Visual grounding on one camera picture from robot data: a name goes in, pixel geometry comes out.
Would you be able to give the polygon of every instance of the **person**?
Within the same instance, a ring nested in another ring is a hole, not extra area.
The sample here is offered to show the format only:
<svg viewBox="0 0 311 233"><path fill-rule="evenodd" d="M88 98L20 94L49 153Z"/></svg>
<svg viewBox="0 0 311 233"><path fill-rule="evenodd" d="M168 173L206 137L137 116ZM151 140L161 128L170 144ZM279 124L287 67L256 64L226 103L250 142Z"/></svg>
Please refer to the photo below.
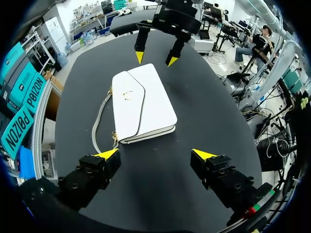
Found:
<svg viewBox="0 0 311 233"><path fill-rule="evenodd" d="M272 54L273 45L272 45L272 42L270 41L271 34L272 34L271 29L267 25L264 25L262 27L262 34L257 34L253 36L253 38L251 37L249 38L249 41L255 44L255 46L252 49L250 48L237 48L236 49L234 62L238 65L243 65L244 64L243 55L253 55L254 49L262 50L262 52L265 55L267 55L268 53ZM256 58L256 63L257 63L257 71L259 71L263 67L264 63L259 57Z"/></svg>

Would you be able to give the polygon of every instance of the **table surface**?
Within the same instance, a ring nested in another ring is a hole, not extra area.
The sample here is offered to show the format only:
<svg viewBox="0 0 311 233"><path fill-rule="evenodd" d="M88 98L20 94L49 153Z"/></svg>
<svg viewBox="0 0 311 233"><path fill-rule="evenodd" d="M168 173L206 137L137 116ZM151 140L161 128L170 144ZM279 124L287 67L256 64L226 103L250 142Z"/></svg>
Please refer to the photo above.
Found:
<svg viewBox="0 0 311 233"><path fill-rule="evenodd" d="M79 158L96 151L91 131L113 76L140 66L137 34L116 38L80 55L62 93L56 119L56 168L69 174ZM142 65L154 64L178 118L174 133L120 145L121 167L106 190L80 211L99 222L140 231L217 232L232 215L190 167L191 149L226 154L239 171L261 185L253 136L234 100L206 61L189 45L165 65L175 37L152 31ZM97 129L102 151L112 148L110 100Z"/></svg>
<svg viewBox="0 0 311 233"><path fill-rule="evenodd" d="M138 22L152 20L156 10L135 11L125 16L116 16L110 25L110 32L117 36L131 31L136 31Z"/></svg>

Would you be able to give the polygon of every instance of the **plastic container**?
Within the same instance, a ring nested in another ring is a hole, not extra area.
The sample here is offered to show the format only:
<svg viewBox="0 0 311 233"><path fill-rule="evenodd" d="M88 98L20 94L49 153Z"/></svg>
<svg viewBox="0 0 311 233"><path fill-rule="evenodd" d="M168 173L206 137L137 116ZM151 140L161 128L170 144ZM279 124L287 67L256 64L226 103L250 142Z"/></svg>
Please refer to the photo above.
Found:
<svg viewBox="0 0 311 233"><path fill-rule="evenodd" d="M94 40L97 38L97 35L94 29L91 29L88 33L94 37Z"/></svg>
<svg viewBox="0 0 311 233"><path fill-rule="evenodd" d="M84 42L86 45L91 45L94 43L94 37L91 34L87 34L84 39Z"/></svg>
<svg viewBox="0 0 311 233"><path fill-rule="evenodd" d="M65 56L65 54L63 53L59 53L58 56L57 56L57 61L59 62L59 64L64 67L65 65L67 65L68 63L68 59L67 57Z"/></svg>
<svg viewBox="0 0 311 233"><path fill-rule="evenodd" d="M70 51L71 51L71 46L72 46L72 44L71 43L66 43L66 47L65 47L65 49L66 49L66 51L67 51L67 53L69 53Z"/></svg>
<svg viewBox="0 0 311 233"><path fill-rule="evenodd" d="M81 48L80 40L78 40L76 43L74 43L70 49L72 52L76 52L79 48Z"/></svg>

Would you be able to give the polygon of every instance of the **white handbag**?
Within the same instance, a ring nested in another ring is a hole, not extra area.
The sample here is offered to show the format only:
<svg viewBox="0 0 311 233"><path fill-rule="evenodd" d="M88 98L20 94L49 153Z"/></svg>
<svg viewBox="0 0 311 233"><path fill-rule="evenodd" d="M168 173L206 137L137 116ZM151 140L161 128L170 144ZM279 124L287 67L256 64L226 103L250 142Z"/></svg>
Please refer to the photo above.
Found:
<svg viewBox="0 0 311 233"><path fill-rule="evenodd" d="M114 76L112 97L116 136L120 143L134 143L174 132L177 117L152 64Z"/></svg>

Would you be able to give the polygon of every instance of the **bottle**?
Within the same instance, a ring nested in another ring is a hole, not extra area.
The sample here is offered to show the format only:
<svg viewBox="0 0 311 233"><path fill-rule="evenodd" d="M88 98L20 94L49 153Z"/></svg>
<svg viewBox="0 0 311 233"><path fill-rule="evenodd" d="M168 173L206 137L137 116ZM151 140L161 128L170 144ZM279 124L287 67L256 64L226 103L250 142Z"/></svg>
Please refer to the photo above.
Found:
<svg viewBox="0 0 311 233"><path fill-rule="evenodd" d="M65 56L65 54L63 53L59 53L57 56L57 61L59 62L59 64L61 65L61 67L64 67L65 65L67 65L68 63L68 59Z"/></svg>

